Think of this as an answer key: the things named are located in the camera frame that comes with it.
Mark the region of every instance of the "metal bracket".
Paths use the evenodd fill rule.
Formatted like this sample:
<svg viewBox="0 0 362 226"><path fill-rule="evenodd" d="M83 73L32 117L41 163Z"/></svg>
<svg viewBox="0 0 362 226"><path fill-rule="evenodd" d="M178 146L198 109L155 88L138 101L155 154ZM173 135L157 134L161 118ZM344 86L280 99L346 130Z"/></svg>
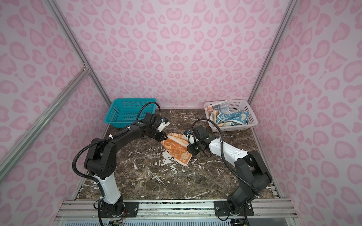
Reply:
<svg viewBox="0 0 362 226"><path fill-rule="evenodd" d="M136 217L138 213L139 202L124 202L127 213L125 217Z"/></svg>
<svg viewBox="0 0 362 226"><path fill-rule="evenodd" d="M214 209L215 209L215 216L217 217L227 217L230 216L230 205L227 203L227 201L214 201ZM254 210L253 206L248 204L248 208L246 210L247 216L254 216Z"/></svg>
<svg viewBox="0 0 362 226"><path fill-rule="evenodd" d="M138 212L138 202L123 202L125 209L127 210L125 217L136 217ZM109 211L101 211L102 218L112 217L112 214Z"/></svg>

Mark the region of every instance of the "pink spot pattern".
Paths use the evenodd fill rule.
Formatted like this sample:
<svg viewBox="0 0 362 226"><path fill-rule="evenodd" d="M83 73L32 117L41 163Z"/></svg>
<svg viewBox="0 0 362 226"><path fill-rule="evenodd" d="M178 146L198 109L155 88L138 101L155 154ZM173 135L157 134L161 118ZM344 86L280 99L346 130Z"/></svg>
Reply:
<svg viewBox="0 0 362 226"><path fill-rule="evenodd" d="M93 114L86 117L84 109ZM51 225L60 204L71 198L80 179L71 170L73 157L100 137L107 109L94 83L85 78L0 184L0 225ZM71 110L81 115L83 122L77 123ZM84 157L77 166L81 171L82 162Z"/></svg>
<svg viewBox="0 0 362 226"><path fill-rule="evenodd" d="M82 66L42 1L1 6L0 162Z"/></svg>
<svg viewBox="0 0 362 226"><path fill-rule="evenodd" d="M356 2L302 0L252 103L276 182L295 200L303 225L362 224L362 5Z"/></svg>
<svg viewBox="0 0 362 226"><path fill-rule="evenodd" d="M186 108L248 99L288 2L57 1L112 101Z"/></svg>

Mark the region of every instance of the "marble tabletop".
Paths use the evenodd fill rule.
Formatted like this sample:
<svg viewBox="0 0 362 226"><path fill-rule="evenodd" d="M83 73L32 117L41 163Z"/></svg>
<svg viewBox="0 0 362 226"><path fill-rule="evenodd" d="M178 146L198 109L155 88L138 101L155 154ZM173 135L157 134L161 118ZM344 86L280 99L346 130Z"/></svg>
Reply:
<svg viewBox="0 0 362 226"><path fill-rule="evenodd" d="M170 121L164 129L183 133L199 118L203 109L162 109ZM198 122L212 134L206 122ZM109 126L106 136L117 133ZM246 151L258 150L250 129L224 132L224 141ZM187 166L174 161L161 143L141 138L124 146L117 153L115 179L124 199L225 199L237 187L237 179L228 171L221 157L206 157L202 152L193 156ZM272 199L273 193L264 189L261 198ZM79 199L98 199L99 188L86 180Z"/></svg>

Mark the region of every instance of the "cartoon print towel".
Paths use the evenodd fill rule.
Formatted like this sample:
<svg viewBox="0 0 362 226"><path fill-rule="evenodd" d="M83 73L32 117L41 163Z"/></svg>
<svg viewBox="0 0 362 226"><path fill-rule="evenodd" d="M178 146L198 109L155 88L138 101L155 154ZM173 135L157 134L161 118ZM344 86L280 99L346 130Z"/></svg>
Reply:
<svg viewBox="0 0 362 226"><path fill-rule="evenodd" d="M186 166L191 159L191 154L187 151L187 138L183 134L169 133L167 140L161 141L165 149L174 159L183 166Z"/></svg>

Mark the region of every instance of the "black cable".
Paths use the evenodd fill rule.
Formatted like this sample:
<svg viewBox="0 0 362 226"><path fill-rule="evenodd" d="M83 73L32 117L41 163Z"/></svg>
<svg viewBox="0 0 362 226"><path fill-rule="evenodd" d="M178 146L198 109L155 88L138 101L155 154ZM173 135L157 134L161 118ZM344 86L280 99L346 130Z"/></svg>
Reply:
<svg viewBox="0 0 362 226"><path fill-rule="evenodd" d="M122 130L122 131L120 131L119 133L117 133L117 134L113 137L113 139L115 139L115 138L117 138L117 137L119 137L119 136L124 135L124 134L127 133L128 131L129 131L129 129L128 129L128 128L125 128L124 130ZM81 177L83 177L83 178L86 178L86 179L89 179L89 180L92 180L92 181L96 182L97 185L98 185L98 187L99 187L99 190L101 191L101 196L102 196L102 197L104 197L105 194L104 194L104 190L103 190L102 186L101 186L100 183L99 183L99 180L98 180L97 178L95 178L95 177L90 176L90 175L86 175L86 174L84 174L84 173L81 173L81 172L77 169L77 161L78 161L79 157L80 157L86 150L88 150L90 147L92 147L92 146L94 146L94 145L97 145L97 144L100 144L100 143L102 143L102 142L104 142L104 141L109 141L109 140L112 140L112 138L111 138L111 137L107 137L107 138L104 138L104 139L95 141L95 142L93 142L93 143L91 143L91 144L88 144L88 145L85 146L82 150L80 150L80 151L78 152L78 154L76 154L76 156L74 157L73 162L72 162L72 169L73 169L74 173L75 173L76 175L78 175L78 176L81 176ZM99 224L100 224L101 226L104 226L104 225L103 225L103 222L102 222L102 219L101 219L101 215L100 215L100 212L101 212L100 206L101 206L101 202L102 202L102 201L103 201L103 198L101 198L101 199L98 200L98 219L99 219Z"/></svg>
<svg viewBox="0 0 362 226"><path fill-rule="evenodd" d="M227 219L229 219L229 216L230 216L230 212L228 211L228 213L227 213L227 218L225 218L225 219L223 220L223 219L221 219L221 218L218 216L218 219L221 220L221 221L226 221Z"/></svg>
<svg viewBox="0 0 362 226"><path fill-rule="evenodd" d="M211 158L211 157L212 157L212 153L210 152L210 156L208 156L208 155L206 155L206 152L207 152L207 151L202 150L202 153L204 153L204 155L205 155L206 157Z"/></svg>
<svg viewBox="0 0 362 226"><path fill-rule="evenodd" d="M99 201L98 201L98 220L99 220L100 226L104 226L104 224L102 222L102 218L101 218L101 202L102 201L103 201L103 198L99 199Z"/></svg>
<svg viewBox="0 0 362 226"><path fill-rule="evenodd" d="M96 202L99 202L99 200L101 200L101 199L98 199L98 200L96 200L96 201L93 203L93 207L94 207L95 209L98 209L95 204L96 204Z"/></svg>
<svg viewBox="0 0 362 226"><path fill-rule="evenodd" d="M194 128L194 125L198 122L198 121L209 121L211 122L215 127L216 129L218 129L219 133L220 133L220 152L221 152L221 158L225 164L225 166L228 168L228 170L234 175L236 176L239 180L241 180L246 186L248 186L253 192L255 192L258 196L261 196L262 193L256 189L252 184L250 184L249 182L247 182L244 178L240 177L236 171L232 168L232 166L226 161L225 159L225 156L224 156L224 146L223 146L223 132L221 131L221 129L219 128L219 126L213 122L212 120L210 119L197 119L191 126L191 129L190 131L192 131L192 129ZM189 143L189 145L192 145L190 144L190 136L188 136L187 138L187 141Z"/></svg>
<svg viewBox="0 0 362 226"><path fill-rule="evenodd" d="M248 220L248 216L247 216L247 208L248 205L245 203L245 208L244 208L244 224L246 223L247 226L250 226L249 220Z"/></svg>
<svg viewBox="0 0 362 226"><path fill-rule="evenodd" d="M144 109L147 105L152 104L152 103L154 103L155 105L157 105L157 107L159 108L159 111L160 111L160 118L162 118L160 105L159 105L158 103L154 102L154 101L151 101L151 102L146 103L146 104L141 108L141 110L138 112L136 121L138 121L138 118L139 118L139 116L141 115L141 112L143 111L143 109Z"/></svg>

